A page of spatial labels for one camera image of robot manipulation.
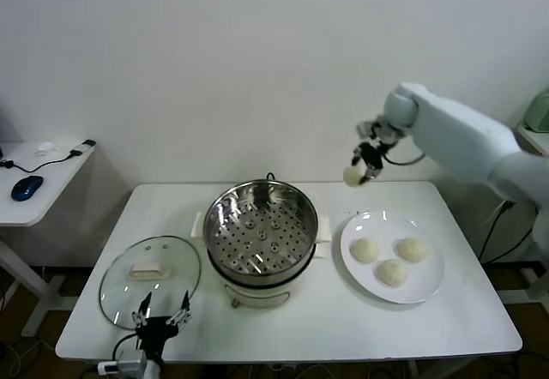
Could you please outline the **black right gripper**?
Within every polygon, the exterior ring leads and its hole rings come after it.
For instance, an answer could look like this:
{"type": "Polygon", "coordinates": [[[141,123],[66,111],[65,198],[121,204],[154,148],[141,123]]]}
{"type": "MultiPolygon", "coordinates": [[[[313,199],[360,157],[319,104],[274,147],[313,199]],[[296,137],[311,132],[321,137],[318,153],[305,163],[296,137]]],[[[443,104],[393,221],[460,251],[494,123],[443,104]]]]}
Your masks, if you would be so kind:
{"type": "Polygon", "coordinates": [[[385,146],[383,144],[372,145],[369,142],[362,142],[359,147],[353,150],[351,166],[358,166],[365,162],[365,172],[362,176],[362,184],[368,183],[377,178],[383,169],[383,156],[385,155],[385,146]]]}

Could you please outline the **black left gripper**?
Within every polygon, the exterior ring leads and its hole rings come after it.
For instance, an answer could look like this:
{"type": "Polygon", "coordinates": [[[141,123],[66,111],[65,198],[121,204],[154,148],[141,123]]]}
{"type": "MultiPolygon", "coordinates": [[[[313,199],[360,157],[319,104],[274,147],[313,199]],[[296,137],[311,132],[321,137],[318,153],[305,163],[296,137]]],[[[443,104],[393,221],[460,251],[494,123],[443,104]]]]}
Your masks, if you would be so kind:
{"type": "Polygon", "coordinates": [[[168,340],[178,335],[191,319],[190,295],[186,291],[179,310],[172,316],[155,316],[148,318],[152,292],[141,301],[138,310],[132,312],[132,320],[140,344],[138,349],[146,354],[161,354],[168,340]]]}

